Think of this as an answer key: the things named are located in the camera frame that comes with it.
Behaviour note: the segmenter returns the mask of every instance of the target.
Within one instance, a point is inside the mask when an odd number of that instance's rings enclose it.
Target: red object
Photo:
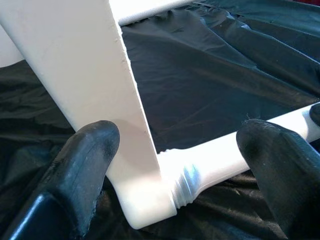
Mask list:
[[[305,4],[313,4],[313,5],[319,5],[320,6],[320,0],[296,0],[296,2],[301,2]]]

